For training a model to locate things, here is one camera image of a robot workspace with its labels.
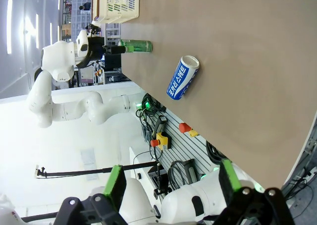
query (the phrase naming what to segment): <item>white wall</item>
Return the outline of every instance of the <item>white wall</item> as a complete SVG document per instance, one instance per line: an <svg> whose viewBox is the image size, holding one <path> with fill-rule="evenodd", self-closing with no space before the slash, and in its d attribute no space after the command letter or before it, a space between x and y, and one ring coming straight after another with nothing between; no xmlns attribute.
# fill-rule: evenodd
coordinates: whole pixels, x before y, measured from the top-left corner
<svg viewBox="0 0 317 225"><path fill-rule="evenodd" d="M92 89L97 89L104 101L141 92L134 83L110 87L114 88L59 90L53 93L53 100L72 101ZM78 120L53 122L49 128L38 128L24 98L0 101L0 192L16 207L60 204L70 196L86 199L94 187L104 186L108 178L108 174L99 174L99 179L92 181L87 181L85 176L35 179L36 164L44 166L47 172L83 170L80 152L90 148L95 151L97 168L129 164L129 146L142 141L140 122L131 113L117 114L100 126L93 125L83 115Z"/></svg>
<svg viewBox="0 0 317 225"><path fill-rule="evenodd" d="M27 94L34 83L34 72L41 65L41 49L50 41L50 23L53 43L57 41L57 27L62 25L62 1L13 0L12 54L6 51L6 10L8 0L0 0L0 99ZM39 48L36 48L35 16L39 15Z"/></svg>

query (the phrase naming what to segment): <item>person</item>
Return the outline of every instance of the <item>person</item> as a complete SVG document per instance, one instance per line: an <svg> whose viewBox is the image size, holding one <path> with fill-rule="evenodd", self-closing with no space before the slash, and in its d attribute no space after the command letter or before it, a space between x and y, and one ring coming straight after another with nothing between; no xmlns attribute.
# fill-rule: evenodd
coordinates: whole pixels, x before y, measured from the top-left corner
<svg viewBox="0 0 317 225"><path fill-rule="evenodd" d="M90 10L91 2L84 3L82 6L79 6L80 10Z"/></svg>

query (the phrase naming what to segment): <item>cable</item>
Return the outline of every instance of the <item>cable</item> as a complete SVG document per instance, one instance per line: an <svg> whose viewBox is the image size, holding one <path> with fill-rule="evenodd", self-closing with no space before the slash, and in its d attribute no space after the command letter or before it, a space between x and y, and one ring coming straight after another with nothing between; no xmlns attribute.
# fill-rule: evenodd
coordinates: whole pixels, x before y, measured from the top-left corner
<svg viewBox="0 0 317 225"><path fill-rule="evenodd" d="M95 64L95 62L93 62L93 63L91 63L91 64L87 65L87 67L88 67L88 66L91 66L91 65L93 65L93 64Z"/></svg>
<svg viewBox="0 0 317 225"><path fill-rule="evenodd" d="M286 199L286 200L290 200L290 199L293 198L295 195L297 195L301 190L303 190L303 189L306 188L306 186L307 186L308 184L307 184L306 180L304 179L304 177L305 177L307 174L308 174L308 172L307 172L306 168L304 167L304 174L303 174L299 179L296 180L296 183L293 184L294 186L293 186L293 187L290 189L290 191L288 191L288 193L285 195L285 199ZM295 189L296 189L297 187L299 187L302 182L305 183L304 187L303 187L303 188L300 187L299 190L295 191Z"/></svg>
<svg viewBox="0 0 317 225"><path fill-rule="evenodd" d="M221 163L221 160L227 159L227 157L217 150L216 147L214 147L210 142L206 141L206 149L209 159L212 163L215 165L219 165Z"/></svg>
<svg viewBox="0 0 317 225"><path fill-rule="evenodd" d="M312 201L313 201L313 198L314 198L314 190L313 190L309 185L306 185L306 187L309 187L309 188L311 189L311 191L312 191L312 198L311 198L311 200L309 201L308 205L302 210L302 212L301 212L299 215L295 216L293 219L296 219L296 218L298 218L300 215L302 215L302 214L304 213L304 211L309 207L309 205L310 205L310 204L312 203Z"/></svg>
<svg viewBox="0 0 317 225"><path fill-rule="evenodd" d="M143 109L143 110L138 109L135 112L135 116L139 118L140 123L142 125L142 135L144 137L145 142L148 142L148 144L149 144L149 152L150 152L152 159L158 161L162 157L163 151L161 151L161 154L159 156L157 156L156 148L154 147L153 148L154 156L152 154L151 140L153 139L153 135L152 135L153 128L152 127L154 126L154 122L151 118L152 116L148 116L146 111L147 111L146 109Z"/></svg>
<svg viewBox="0 0 317 225"><path fill-rule="evenodd" d="M65 178L65 177L74 177L74 176L78 176L78 175L64 175L64 176L56 176L56 177L37 177L36 179L56 179L56 178Z"/></svg>
<svg viewBox="0 0 317 225"><path fill-rule="evenodd" d="M185 179L183 177L183 174L182 174L182 172L181 172L181 170L180 170L180 168L178 167L177 164L182 164L183 165L183 162L182 161L174 161L174 162L172 162L172 164L170 165L170 168L167 171L167 177L168 177L168 180L169 180L170 185L171 185L173 190L176 190L176 189L180 188L180 185L177 183L177 181L175 179L174 169L180 174L180 177L181 177L181 180L182 180L182 183L183 183L182 185L186 184Z"/></svg>
<svg viewBox="0 0 317 225"><path fill-rule="evenodd" d="M56 218L58 212L55 213L49 213L49 214L40 214L40 215L34 215L34 216L28 216L21 218L25 223L29 223L32 221L37 221L37 220L43 220L43 219L53 219Z"/></svg>
<svg viewBox="0 0 317 225"><path fill-rule="evenodd" d="M154 116L158 111L165 112L166 107L154 99L150 94L146 93L142 100L142 110L144 110L144 113L147 116Z"/></svg>
<svg viewBox="0 0 317 225"><path fill-rule="evenodd" d="M147 152L141 152L141 153L137 154L137 155L133 158L133 165L134 165L134 160L137 158L137 156L139 156L139 155L141 155L141 154L143 154L143 153L147 153Z"/></svg>
<svg viewBox="0 0 317 225"><path fill-rule="evenodd" d="M145 167L152 167L156 165L156 162L145 162L133 165L126 165L121 166L122 170L130 170L130 169L139 169ZM79 176L79 175L86 175L86 174L97 174L97 173L111 173L113 168L103 168L103 169L92 169L92 170L80 170L80 171L68 171L68 172L53 172L47 173L45 172L45 168L42 167L42 170L37 170L37 176L43 176L45 178L63 178L63 177L70 177L70 176Z"/></svg>

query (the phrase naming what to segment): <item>can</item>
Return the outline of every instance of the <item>can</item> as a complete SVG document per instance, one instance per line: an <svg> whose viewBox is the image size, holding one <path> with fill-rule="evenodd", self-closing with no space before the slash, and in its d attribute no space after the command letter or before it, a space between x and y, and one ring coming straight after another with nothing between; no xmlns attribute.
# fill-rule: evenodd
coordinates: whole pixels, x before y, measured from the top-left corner
<svg viewBox="0 0 317 225"><path fill-rule="evenodd" d="M199 61L193 56L182 56L167 88L167 95L180 100L199 69Z"/></svg>
<svg viewBox="0 0 317 225"><path fill-rule="evenodd" d="M143 40L120 39L118 46L127 47L126 49L129 49L129 52L150 53L153 50L153 44L150 41Z"/></svg>

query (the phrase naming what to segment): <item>brown tabletop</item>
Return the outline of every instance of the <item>brown tabletop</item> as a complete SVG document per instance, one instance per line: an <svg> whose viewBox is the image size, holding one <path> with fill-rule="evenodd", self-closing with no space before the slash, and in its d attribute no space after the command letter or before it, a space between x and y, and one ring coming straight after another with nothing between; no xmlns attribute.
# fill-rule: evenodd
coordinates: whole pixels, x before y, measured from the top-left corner
<svg viewBox="0 0 317 225"><path fill-rule="evenodd" d="M197 130L263 187L281 187L317 109L317 0L140 0L123 39L123 73ZM177 64L200 71L186 94L166 94Z"/></svg>

